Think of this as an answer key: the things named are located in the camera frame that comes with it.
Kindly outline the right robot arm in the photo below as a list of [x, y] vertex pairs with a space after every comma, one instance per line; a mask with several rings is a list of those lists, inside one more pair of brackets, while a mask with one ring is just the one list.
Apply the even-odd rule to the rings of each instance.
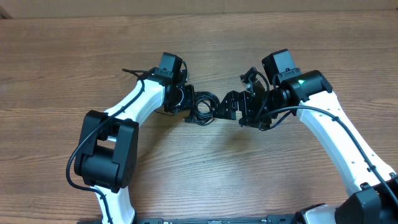
[[246, 87], [229, 92], [215, 117], [268, 131], [292, 114], [311, 130], [337, 168], [348, 194], [339, 205], [304, 208], [289, 223], [396, 223], [397, 172], [367, 144], [343, 111], [336, 93], [318, 70], [302, 72], [287, 49], [263, 58], [267, 84], [250, 68], [241, 75]]

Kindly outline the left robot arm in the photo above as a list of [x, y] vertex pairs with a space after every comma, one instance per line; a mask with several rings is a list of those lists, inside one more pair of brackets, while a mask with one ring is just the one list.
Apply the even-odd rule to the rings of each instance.
[[133, 91], [104, 112], [87, 112], [66, 167], [72, 187], [95, 193], [102, 213], [98, 223], [134, 222], [128, 185], [136, 166], [140, 125], [158, 108], [175, 114], [193, 103], [193, 89], [186, 86], [188, 68], [177, 55], [165, 52], [159, 66], [128, 72], [137, 77]]

